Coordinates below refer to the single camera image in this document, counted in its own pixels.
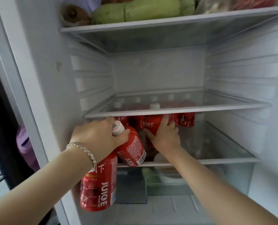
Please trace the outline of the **white refrigerator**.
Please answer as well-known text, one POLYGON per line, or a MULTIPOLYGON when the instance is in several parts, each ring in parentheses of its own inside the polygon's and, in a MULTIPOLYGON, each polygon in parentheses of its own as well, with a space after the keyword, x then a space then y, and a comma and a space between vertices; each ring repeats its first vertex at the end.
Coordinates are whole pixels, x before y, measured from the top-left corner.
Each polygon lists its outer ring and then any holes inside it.
MULTIPOLYGON (((62 34, 61 9, 101 0, 0 0, 0 79, 42 167, 73 128, 117 94, 204 88, 269 102, 261 109, 196 112, 260 159, 246 195, 278 217, 278 18, 210 45, 104 53, 62 34)), ((252 163, 240 163, 242 170, 252 163)))

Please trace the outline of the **red juice bottle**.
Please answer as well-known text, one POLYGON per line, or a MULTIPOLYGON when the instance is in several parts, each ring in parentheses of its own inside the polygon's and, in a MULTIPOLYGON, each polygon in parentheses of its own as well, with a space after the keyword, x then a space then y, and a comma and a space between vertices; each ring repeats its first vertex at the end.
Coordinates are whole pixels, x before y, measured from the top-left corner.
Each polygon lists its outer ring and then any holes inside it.
POLYGON ((114 152, 127 166, 137 167, 144 162, 147 155, 137 131, 130 126, 124 127, 120 121, 115 121, 112 135, 119 136, 126 129, 130 130, 127 142, 118 146, 114 152))
POLYGON ((80 206, 89 212, 103 211, 115 202, 118 157, 112 152, 82 179, 80 206))
MULTIPOLYGON (((150 109, 160 109, 159 103, 151 103, 150 109)), ((157 130, 163 118, 163 114, 147 115, 144 119, 145 129, 149 130, 154 136, 156 136, 157 130)), ((146 143, 149 147, 155 148, 149 137, 146 135, 146 143)))

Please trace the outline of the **white bowl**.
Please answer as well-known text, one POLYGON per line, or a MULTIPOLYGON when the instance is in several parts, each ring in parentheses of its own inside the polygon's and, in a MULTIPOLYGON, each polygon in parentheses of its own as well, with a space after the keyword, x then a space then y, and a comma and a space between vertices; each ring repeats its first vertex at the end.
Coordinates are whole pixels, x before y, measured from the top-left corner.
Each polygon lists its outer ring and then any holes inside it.
MULTIPOLYGON (((158 153, 154 157, 154 162, 156 164, 158 163, 168 163, 168 161, 165 159, 165 157, 158 153)), ((158 171, 160 180, 164 184, 180 184, 185 183, 182 176, 179 174, 179 172, 173 167, 173 166, 155 166, 155 169, 158 171)))

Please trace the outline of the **person's right forearm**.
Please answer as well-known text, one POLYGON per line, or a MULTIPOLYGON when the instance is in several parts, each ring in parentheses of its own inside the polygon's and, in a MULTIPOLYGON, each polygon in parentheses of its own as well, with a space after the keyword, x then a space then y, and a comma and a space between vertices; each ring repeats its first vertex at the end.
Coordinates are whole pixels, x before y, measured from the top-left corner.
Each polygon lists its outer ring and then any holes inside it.
POLYGON ((183 148, 169 148, 160 153, 186 180, 216 225, 278 225, 275 215, 221 181, 183 148))

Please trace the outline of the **green gourd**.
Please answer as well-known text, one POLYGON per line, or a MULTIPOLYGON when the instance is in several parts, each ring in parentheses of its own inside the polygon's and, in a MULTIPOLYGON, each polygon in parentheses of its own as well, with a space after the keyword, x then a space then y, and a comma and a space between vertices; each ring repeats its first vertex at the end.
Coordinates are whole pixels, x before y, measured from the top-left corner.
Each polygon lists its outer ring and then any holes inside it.
POLYGON ((105 3, 92 13, 93 25, 135 22, 193 15, 195 0, 124 0, 105 3))

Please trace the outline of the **person's left forearm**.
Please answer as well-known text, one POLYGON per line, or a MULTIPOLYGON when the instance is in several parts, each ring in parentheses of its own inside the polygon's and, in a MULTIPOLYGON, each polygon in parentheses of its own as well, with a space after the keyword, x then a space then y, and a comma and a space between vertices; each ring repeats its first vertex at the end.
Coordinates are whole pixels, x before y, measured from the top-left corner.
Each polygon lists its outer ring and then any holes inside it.
POLYGON ((0 225, 38 225, 48 211, 93 168, 91 157, 69 146, 0 198, 0 225))

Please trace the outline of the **clear crisper drawer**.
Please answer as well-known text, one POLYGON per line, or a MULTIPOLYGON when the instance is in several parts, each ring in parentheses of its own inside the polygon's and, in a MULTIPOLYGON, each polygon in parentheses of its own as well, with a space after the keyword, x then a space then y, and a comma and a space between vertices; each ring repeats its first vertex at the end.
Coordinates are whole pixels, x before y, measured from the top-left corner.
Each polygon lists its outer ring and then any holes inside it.
MULTIPOLYGON (((237 188, 240 192, 247 194, 251 180, 251 169, 254 164, 244 167, 244 164, 214 164, 206 165, 221 180, 237 188)), ((142 175, 144 167, 119 167, 117 170, 116 204, 146 204, 152 196, 186 196, 194 195, 187 182, 180 184, 146 185, 142 175)), ((148 167, 159 173, 155 167, 148 167)))

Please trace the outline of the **clear plastic bag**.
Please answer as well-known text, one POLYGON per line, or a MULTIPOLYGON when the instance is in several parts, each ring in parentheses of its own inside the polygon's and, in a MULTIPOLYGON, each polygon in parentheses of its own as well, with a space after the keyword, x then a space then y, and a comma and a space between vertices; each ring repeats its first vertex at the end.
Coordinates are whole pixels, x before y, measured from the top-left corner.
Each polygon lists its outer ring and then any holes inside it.
POLYGON ((200 0, 195 10, 196 15, 230 11, 231 0, 200 0))

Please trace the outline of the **red plastic bag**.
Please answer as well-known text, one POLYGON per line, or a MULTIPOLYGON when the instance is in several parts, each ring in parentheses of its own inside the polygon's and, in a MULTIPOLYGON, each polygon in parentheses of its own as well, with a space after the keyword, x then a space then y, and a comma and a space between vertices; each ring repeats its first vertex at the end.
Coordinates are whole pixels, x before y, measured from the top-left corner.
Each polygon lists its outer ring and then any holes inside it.
POLYGON ((232 0, 229 10, 251 10, 276 6, 278 6, 278 0, 232 0))

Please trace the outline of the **green vegetable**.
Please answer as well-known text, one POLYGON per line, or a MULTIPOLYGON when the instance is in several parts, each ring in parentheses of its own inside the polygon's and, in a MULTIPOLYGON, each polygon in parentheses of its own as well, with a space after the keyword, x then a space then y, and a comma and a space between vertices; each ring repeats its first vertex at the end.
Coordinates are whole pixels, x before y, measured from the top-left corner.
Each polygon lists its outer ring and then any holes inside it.
POLYGON ((158 174, 154 170, 152 170, 148 167, 144 167, 144 168, 142 168, 141 172, 145 179, 146 185, 156 186, 156 185, 161 184, 161 180, 160 180, 158 174))

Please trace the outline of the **purple cloth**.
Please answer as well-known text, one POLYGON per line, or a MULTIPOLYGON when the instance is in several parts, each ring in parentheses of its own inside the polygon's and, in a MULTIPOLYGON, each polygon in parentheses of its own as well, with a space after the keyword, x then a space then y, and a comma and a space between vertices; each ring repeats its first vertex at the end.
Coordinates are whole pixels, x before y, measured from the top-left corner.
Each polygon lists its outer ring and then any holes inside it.
POLYGON ((25 162, 34 172, 37 172, 40 169, 40 166, 23 122, 17 130, 16 143, 17 148, 25 162))

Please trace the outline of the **person's left hand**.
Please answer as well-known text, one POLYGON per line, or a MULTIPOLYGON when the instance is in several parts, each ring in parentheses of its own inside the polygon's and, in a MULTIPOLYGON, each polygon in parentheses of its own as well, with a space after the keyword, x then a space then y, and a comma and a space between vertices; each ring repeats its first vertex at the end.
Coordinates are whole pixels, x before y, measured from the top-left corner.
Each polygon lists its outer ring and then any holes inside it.
POLYGON ((114 117, 107 117, 102 121, 92 121, 76 126, 72 133, 70 143, 78 143, 92 153, 96 162, 101 162, 113 149, 112 127, 114 117))

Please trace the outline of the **bagged brown food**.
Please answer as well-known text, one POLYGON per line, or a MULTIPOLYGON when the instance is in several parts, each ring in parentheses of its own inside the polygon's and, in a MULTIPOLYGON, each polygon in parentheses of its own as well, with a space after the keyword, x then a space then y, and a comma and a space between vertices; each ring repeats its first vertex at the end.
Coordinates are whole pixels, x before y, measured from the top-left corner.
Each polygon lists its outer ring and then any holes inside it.
POLYGON ((78 27, 91 25, 91 18, 81 7, 74 4, 64 5, 61 9, 61 17, 65 27, 78 27))

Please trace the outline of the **glass refrigerator shelf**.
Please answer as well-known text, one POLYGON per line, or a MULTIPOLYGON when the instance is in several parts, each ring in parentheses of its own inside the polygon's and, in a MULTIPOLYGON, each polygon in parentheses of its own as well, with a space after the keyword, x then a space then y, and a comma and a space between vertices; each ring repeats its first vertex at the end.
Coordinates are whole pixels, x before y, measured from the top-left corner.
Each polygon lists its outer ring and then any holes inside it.
POLYGON ((278 18, 278 6, 208 15, 61 28, 62 34, 116 54, 210 45, 278 18))
POLYGON ((188 112, 212 112, 261 109, 272 105, 265 101, 237 97, 204 88, 154 90, 115 95, 85 113, 87 119, 188 112))
POLYGON ((206 121, 191 128, 179 127, 181 146, 204 165, 258 163, 255 155, 245 150, 206 121))

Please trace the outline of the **person's right hand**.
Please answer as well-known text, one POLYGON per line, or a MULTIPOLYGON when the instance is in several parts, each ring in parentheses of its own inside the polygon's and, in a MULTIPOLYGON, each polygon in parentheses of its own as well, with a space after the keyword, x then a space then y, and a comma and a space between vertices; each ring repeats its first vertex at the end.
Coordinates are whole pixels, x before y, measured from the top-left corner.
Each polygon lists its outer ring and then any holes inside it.
POLYGON ((167 160, 181 149, 178 128, 175 127, 174 121, 169 122, 168 115, 163 116, 156 133, 156 138, 157 144, 153 145, 167 160))

